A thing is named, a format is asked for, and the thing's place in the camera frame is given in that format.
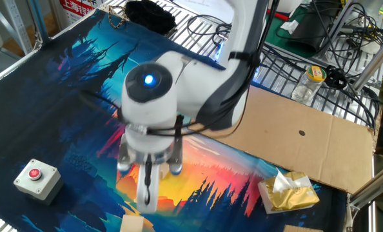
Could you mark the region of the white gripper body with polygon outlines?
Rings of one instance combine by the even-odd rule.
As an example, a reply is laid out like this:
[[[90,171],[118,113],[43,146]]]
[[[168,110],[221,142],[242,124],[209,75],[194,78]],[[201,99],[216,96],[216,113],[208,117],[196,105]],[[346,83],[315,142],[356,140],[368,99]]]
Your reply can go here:
[[[141,213],[152,214],[157,211],[159,197],[160,165],[152,165],[150,173],[150,185],[145,183],[146,166],[139,166],[137,179],[137,210]]]

